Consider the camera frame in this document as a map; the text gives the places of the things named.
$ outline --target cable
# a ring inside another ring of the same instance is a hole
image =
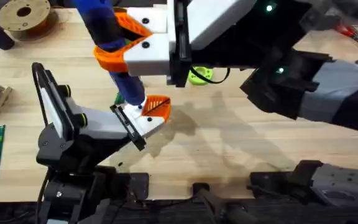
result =
[[[180,204],[183,204],[183,203],[187,203],[189,202],[190,200],[192,200],[192,198],[189,198],[189,199],[186,199],[186,200],[182,200],[180,202],[177,202],[177,203],[173,203],[173,200],[171,200],[171,203],[169,205],[161,205],[161,206],[158,206],[157,208],[159,208],[160,210],[161,209],[164,209],[164,208],[169,208],[169,207],[172,207],[172,206],[175,206],[175,205],[180,205]],[[125,210],[130,210],[130,211],[147,211],[149,210],[150,208],[149,207],[145,207],[145,208],[131,208],[131,207],[121,207],[122,209],[125,209]]]
[[[274,196],[274,197],[278,197],[278,198],[282,198],[282,199],[290,199],[291,197],[288,196],[288,195],[282,195],[282,194],[279,194],[279,193],[276,193],[276,192],[273,192],[271,190],[267,190],[267,189],[264,189],[262,187],[259,187],[258,185],[248,185],[247,186],[247,189],[248,190],[259,190],[267,195],[271,195],[271,196]]]
[[[25,216],[28,215],[28,214],[31,214],[31,212],[24,212],[23,214],[18,215],[18,216],[13,217],[13,218],[10,218],[10,219],[8,219],[8,220],[0,220],[0,223],[10,223],[10,222],[16,221],[16,220],[18,220],[18,219],[20,219],[20,218],[23,218],[23,217],[25,217]]]
[[[35,224],[38,224],[38,215],[40,211],[40,204],[42,202],[42,196],[44,195],[45,187],[51,175],[51,169],[48,167],[47,173],[45,174],[44,181],[42,181],[40,192],[38,193],[37,206],[35,208]]]
[[[117,7],[119,4],[121,4],[122,0],[117,0],[117,2],[114,4],[114,7]]]
[[[127,203],[126,201],[123,201],[122,204],[117,208],[117,211],[116,211],[115,214],[112,216],[112,219],[111,219],[110,224],[113,224],[113,223],[114,223],[115,219],[116,219],[117,216],[118,216],[119,211],[121,210],[121,208],[122,208],[126,203]]]
[[[44,124],[46,127],[46,126],[48,126],[48,118],[47,118],[47,114],[45,112],[45,106],[44,106],[44,102],[42,101],[41,90],[40,90],[40,86],[39,86],[38,79],[37,79],[37,72],[43,71],[44,67],[40,63],[33,63],[31,66],[31,69],[32,69],[32,78],[34,79],[35,89],[37,90],[38,100],[40,101],[42,117],[44,119]],[[40,204],[42,202],[42,196],[44,194],[44,190],[45,190],[45,187],[47,186],[47,182],[50,178],[51,173],[52,172],[51,172],[50,168],[48,167],[47,173],[45,174],[45,177],[44,177],[44,181],[42,182],[42,185],[41,185],[40,192],[38,194],[37,206],[35,208],[35,224],[38,224],[38,215],[39,215],[39,210],[40,210]]]
[[[200,80],[202,80],[204,82],[207,82],[207,83],[210,83],[210,84],[220,84],[220,83],[224,82],[230,75],[230,68],[227,68],[227,73],[226,73],[226,76],[223,78],[223,80],[215,82],[215,81],[211,81],[211,80],[205,78],[204,76],[200,75],[193,67],[190,68],[190,71],[195,76],[197,76],[197,78],[199,78]]]
[[[44,119],[44,124],[46,127],[46,126],[48,126],[48,118],[47,118],[47,114],[45,112],[45,106],[44,106],[44,102],[42,101],[41,90],[40,90],[40,86],[39,86],[38,79],[37,79],[37,71],[44,70],[44,68],[40,63],[33,63],[31,66],[31,70],[32,70],[32,78],[34,79],[35,89],[37,90],[38,100],[40,101],[42,117]]]

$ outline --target wooden table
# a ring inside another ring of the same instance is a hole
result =
[[[88,31],[75,10],[58,10],[62,22],[43,39],[0,50],[0,84],[13,87],[0,114],[6,124],[0,202],[34,201],[45,167],[35,161],[43,128],[31,63],[43,63],[60,84],[69,84],[79,105],[108,110],[117,88],[93,57]],[[358,59],[358,44],[333,31],[314,32],[298,49]],[[226,71],[216,69],[217,79]],[[209,182],[223,197],[250,197],[252,171],[292,170],[302,159],[358,168],[358,132],[258,110],[239,89],[251,71],[233,70],[221,85],[174,88],[165,77],[145,77],[148,94],[172,98],[170,121],[139,152],[132,144],[103,164],[122,172],[148,172],[150,198],[186,198],[194,182]]]

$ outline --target blue tube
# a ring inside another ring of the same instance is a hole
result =
[[[95,44],[101,49],[114,52],[126,45],[110,0],[73,0]],[[145,92],[139,77],[128,73],[109,72],[122,97],[132,105],[145,100]]]

